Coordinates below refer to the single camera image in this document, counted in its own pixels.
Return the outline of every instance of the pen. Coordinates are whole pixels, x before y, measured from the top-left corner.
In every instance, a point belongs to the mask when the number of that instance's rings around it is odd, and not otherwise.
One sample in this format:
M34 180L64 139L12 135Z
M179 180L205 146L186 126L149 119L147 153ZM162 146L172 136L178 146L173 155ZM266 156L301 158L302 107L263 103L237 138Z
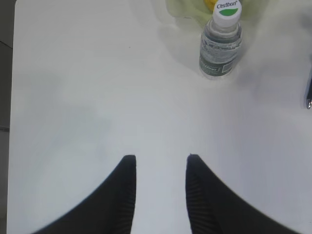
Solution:
M310 82L309 91L307 95L307 108L310 109L312 107L312 81Z

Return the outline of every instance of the plastic bag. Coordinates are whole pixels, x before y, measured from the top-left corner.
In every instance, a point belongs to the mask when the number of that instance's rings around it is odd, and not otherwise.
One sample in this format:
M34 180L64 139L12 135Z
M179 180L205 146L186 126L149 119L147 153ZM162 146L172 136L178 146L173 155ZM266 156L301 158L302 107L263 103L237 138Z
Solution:
M241 21L255 26L268 3L269 0L243 0ZM202 28L212 16L204 0L166 0L166 4L171 16L193 18Z

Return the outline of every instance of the yellow bag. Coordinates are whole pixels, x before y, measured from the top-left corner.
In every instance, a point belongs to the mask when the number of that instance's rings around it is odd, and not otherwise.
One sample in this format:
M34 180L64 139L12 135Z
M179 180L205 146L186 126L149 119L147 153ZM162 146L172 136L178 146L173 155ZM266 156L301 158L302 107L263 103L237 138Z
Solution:
M203 28L212 16L217 0L166 0L167 10L173 17L193 18ZM269 0L241 0L241 20L259 19Z

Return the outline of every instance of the black object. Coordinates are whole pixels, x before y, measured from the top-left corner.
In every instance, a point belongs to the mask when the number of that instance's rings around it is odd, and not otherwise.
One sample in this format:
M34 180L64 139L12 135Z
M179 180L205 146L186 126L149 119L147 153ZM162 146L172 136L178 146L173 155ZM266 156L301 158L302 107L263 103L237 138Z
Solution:
M310 81L309 91L307 94L307 108L310 109L312 107L312 80Z
M4 127L4 126L0 126L0 132L8 133L8 132L10 132L10 128Z
M125 156L90 196L36 234L130 234L136 180L136 157Z
M198 155L188 157L185 187L193 234L297 234L232 192Z

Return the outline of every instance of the bottle label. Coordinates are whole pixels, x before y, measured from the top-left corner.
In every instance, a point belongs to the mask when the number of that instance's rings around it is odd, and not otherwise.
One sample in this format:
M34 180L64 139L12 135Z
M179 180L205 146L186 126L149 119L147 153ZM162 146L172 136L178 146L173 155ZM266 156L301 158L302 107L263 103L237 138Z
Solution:
M202 71L213 77L220 77L229 73L234 67L234 59L226 63L211 63L205 60L202 56L199 58L199 64Z

